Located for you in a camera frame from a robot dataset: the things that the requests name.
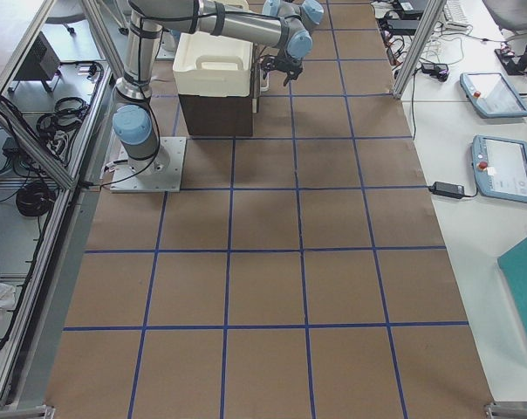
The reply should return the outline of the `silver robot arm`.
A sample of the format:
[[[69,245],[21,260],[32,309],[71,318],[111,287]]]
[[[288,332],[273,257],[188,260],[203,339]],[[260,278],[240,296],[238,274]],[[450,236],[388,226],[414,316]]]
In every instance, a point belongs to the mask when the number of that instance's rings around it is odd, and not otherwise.
[[[251,137],[256,82],[279,71],[298,78],[311,34],[324,17],[317,1],[267,1],[261,12],[244,1],[132,1],[124,73],[116,82],[113,131],[139,178],[169,166],[150,106],[154,60],[164,31],[179,36],[173,63],[188,133]]]

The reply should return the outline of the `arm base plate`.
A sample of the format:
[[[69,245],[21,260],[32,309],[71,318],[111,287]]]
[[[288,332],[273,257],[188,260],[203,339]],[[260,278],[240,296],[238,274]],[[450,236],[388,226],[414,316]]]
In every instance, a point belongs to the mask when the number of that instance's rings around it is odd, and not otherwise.
[[[159,154],[154,162],[129,160],[124,146],[120,146],[109,190],[113,193],[179,192],[186,152],[186,137],[162,137]]]

